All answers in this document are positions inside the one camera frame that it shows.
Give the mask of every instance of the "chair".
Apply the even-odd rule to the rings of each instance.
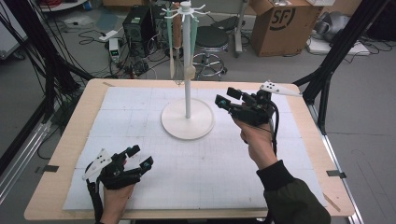
[[[213,54],[214,52],[226,51],[228,47],[228,35],[224,31],[213,26],[200,26],[197,29],[195,45],[203,52],[194,55],[193,63],[196,68],[196,79],[200,77],[213,77],[227,73],[223,60]]]

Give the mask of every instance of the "white robotic hand part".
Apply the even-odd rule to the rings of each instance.
[[[85,175],[82,176],[83,180],[87,180],[94,174],[102,171],[102,169],[111,163],[111,157],[105,151],[104,148],[100,151],[100,153],[96,156],[95,160],[92,162],[90,168],[85,172]]]
[[[269,91],[280,95],[303,96],[303,94],[300,92],[292,91],[286,87],[283,87],[271,81],[266,81],[262,83],[262,85],[260,86],[260,90]]]

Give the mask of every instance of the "jacket sleeve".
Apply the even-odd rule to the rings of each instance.
[[[329,212],[301,179],[294,178],[283,161],[257,172],[274,222],[281,224],[331,223]]]

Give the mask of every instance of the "floor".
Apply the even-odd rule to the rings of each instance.
[[[84,13],[99,21],[108,11],[102,8],[89,12],[73,9],[55,15],[61,18],[75,13]],[[111,29],[120,28],[123,21],[121,14],[118,14]],[[246,20],[244,28],[252,29],[254,19],[247,17]],[[211,19],[204,17],[202,21],[210,22]],[[100,30],[99,24],[95,25],[94,28]],[[104,45],[97,42],[80,45],[78,42],[82,38],[78,34],[81,32],[83,30],[62,33],[68,50],[90,73],[99,77],[108,75],[101,72],[108,71],[108,52]],[[388,49],[382,43],[376,45]],[[153,59],[161,59],[162,56],[163,53],[159,51],[153,55]],[[251,46],[244,47],[240,57],[235,58],[232,39],[229,51],[221,53],[220,57],[228,68],[222,81],[264,82],[271,79],[280,83],[291,83],[310,74],[324,59],[324,56],[313,55],[306,50],[294,57],[259,58]],[[352,63],[343,61],[332,78],[326,130],[365,223],[396,223],[395,59],[395,49],[354,57]],[[168,62],[157,65],[154,70],[141,78],[169,79]],[[205,80],[217,81],[216,78]],[[0,61],[0,93],[0,153],[3,154],[43,98],[38,78],[28,60],[10,57]],[[50,157],[59,139],[60,133],[56,131],[39,149],[41,157]],[[47,163],[37,154],[33,156],[0,204],[0,223],[92,223],[87,220],[32,222],[24,219],[23,212],[41,177],[39,168]],[[334,218],[332,223],[347,222],[343,218]]]

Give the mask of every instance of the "white paper sheet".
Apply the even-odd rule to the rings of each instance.
[[[168,134],[161,123],[165,106],[183,98],[184,89],[109,88],[78,159],[64,209],[92,209],[81,178],[85,168],[102,148],[112,155],[133,145],[139,145],[141,151],[127,160],[126,170],[137,167],[149,156],[154,164],[134,188],[127,209],[266,207],[248,146],[240,139],[240,130],[227,112],[215,105],[217,94],[227,97],[226,90],[191,90],[191,97],[211,106],[216,124],[203,138],[184,141]],[[272,99],[280,111],[278,157],[326,205],[286,97],[273,94]]]

